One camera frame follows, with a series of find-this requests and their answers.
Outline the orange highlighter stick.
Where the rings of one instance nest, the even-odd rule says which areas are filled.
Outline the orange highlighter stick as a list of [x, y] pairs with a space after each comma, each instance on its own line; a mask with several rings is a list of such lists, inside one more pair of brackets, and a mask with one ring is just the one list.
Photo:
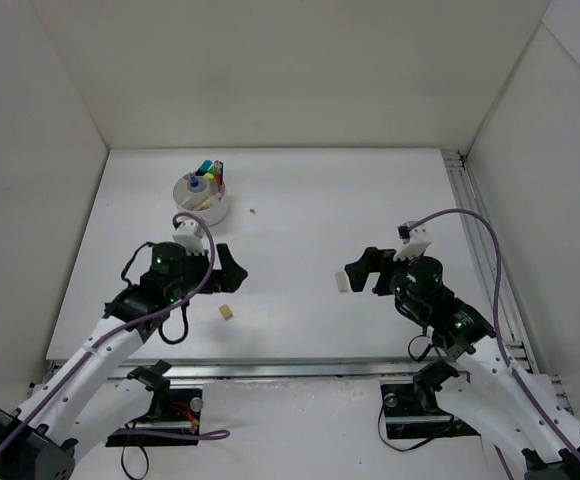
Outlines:
[[206, 210], [206, 209], [212, 208], [214, 205], [216, 205], [220, 201], [221, 201], [221, 195], [220, 194], [213, 195], [213, 196], [207, 198], [206, 200], [204, 200], [199, 205], [198, 211], [202, 211], [202, 210]]

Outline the small glue bottle blue cap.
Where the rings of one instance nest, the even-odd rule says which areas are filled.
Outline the small glue bottle blue cap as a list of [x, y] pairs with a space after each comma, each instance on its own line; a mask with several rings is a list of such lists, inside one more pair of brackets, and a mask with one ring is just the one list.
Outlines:
[[187, 189], [193, 193], [198, 193], [203, 190], [199, 178], [194, 173], [188, 175]]

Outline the black highlighter blue cap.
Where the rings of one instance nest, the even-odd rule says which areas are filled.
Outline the black highlighter blue cap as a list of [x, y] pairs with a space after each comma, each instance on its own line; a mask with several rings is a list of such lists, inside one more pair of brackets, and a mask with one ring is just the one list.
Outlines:
[[210, 159], [205, 160], [196, 171], [197, 176], [204, 176], [204, 174], [210, 170], [214, 165], [214, 162]]

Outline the red gel pen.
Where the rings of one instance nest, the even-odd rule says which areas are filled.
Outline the red gel pen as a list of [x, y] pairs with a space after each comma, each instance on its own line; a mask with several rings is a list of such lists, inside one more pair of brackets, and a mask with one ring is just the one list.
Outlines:
[[223, 184], [223, 163], [219, 160], [214, 162], [214, 179], [217, 184], [217, 191], [222, 191]]

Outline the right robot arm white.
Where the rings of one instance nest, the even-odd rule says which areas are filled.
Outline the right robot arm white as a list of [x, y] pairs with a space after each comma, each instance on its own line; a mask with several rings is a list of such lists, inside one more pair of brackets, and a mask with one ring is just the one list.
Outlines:
[[499, 345], [488, 320], [444, 285], [438, 260], [402, 260], [369, 247], [344, 271], [354, 292], [378, 274], [374, 294], [393, 297], [445, 354], [414, 376], [419, 409], [467, 423], [527, 479], [580, 479], [580, 420]]

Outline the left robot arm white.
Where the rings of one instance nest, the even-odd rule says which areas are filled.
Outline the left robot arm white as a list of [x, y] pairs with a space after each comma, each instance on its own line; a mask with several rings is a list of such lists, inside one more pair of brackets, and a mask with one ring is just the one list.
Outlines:
[[68, 479], [123, 424], [168, 411], [164, 361], [136, 368], [108, 393], [101, 388], [172, 310], [186, 310], [196, 294], [233, 293], [248, 273], [225, 244], [193, 252], [174, 242], [148, 246], [148, 270], [105, 304], [75, 354], [13, 412], [0, 409], [0, 479]]

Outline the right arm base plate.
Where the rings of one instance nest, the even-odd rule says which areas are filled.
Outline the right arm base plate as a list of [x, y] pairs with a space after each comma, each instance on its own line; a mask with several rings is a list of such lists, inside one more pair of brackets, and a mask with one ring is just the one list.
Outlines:
[[459, 417], [422, 406], [412, 383], [382, 383], [379, 432], [386, 440], [415, 443], [429, 439], [472, 437], [478, 433]]

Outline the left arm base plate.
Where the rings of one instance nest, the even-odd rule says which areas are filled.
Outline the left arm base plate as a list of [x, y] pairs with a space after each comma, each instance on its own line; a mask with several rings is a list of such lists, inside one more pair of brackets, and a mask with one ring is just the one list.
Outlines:
[[178, 447], [196, 446], [199, 442], [203, 393], [200, 387], [174, 387], [160, 400], [156, 416], [144, 415], [123, 429], [133, 428], [136, 433], [124, 435], [116, 431], [105, 442], [106, 448], [139, 446]]

